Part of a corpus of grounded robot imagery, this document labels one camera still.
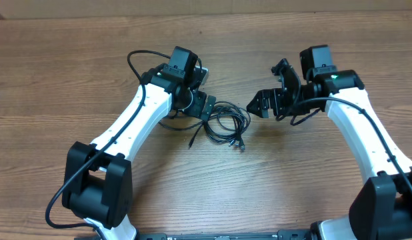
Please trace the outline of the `black cable long tail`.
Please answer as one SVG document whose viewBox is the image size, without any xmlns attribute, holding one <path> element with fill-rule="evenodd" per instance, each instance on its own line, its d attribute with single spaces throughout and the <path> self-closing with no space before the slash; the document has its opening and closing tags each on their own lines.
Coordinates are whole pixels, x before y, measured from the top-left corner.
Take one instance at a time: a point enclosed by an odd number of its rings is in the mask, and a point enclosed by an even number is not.
<svg viewBox="0 0 412 240">
<path fill-rule="evenodd" d="M 196 129 L 195 133 L 193 134 L 192 138 L 189 141 L 189 148 L 191 148 L 194 141 L 195 141 L 196 136 L 198 135 L 200 129 L 203 127 L 204 123 L 205 123 L 204 121 L 200 121 L 200 122 L 198 122 L 194 125 L 191 125 L 191 126 L 188 126 L 188 127 L 183 127 L 183 128 L 172 127 L 170 125 L 166 125 L 166 124 L 162 123 L 161 121 L 159 122 L 159 125 L 164 127 L 165 129 L 172 130 L 172 131 L 188 131 L 188 130 L 191 130 L 191 129 Z"/>
</svg>

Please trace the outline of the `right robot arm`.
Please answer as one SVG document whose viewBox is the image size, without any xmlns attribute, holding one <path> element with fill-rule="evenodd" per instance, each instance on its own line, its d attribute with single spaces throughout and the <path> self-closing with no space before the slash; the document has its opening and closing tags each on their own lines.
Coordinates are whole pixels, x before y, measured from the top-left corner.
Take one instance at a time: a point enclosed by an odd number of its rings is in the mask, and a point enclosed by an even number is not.
<svg viewBox="0 0 412 240">
<path fill-rule="evenodd" d="M 279 239 L 412 239 L 412 160 L 395 144 L 353 70 L 340 71 L 327 45 L 300 52 L 302 74 L 286 59 L 272 67 L 281 86 L 256 93 L 248 112 L 298 125 L 325 112 L 353 153 L 363 187 L 346 216 L 280 230 Z"/>
</svg>

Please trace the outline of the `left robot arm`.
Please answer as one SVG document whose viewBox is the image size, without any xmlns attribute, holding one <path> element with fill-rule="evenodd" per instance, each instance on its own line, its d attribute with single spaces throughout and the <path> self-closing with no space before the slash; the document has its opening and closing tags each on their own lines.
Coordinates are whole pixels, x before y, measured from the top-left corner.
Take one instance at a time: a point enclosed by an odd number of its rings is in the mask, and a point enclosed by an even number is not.
<svg viewBox="0 0 412 240">
<path fill-rule="evenodd" d="M 82 218 L 98 239 L 135 239 L 129 222 L 132 163 L 153 128 L 171 111 L 206 122 L 216 98 L 199 90 L 208 70 L 188 49 L 175 47 L 162 63 L 137 74 L 140 86 L 117 120 L 89 144 L 75 142 L 67 154 L 62 205 Z"/>
</svg>

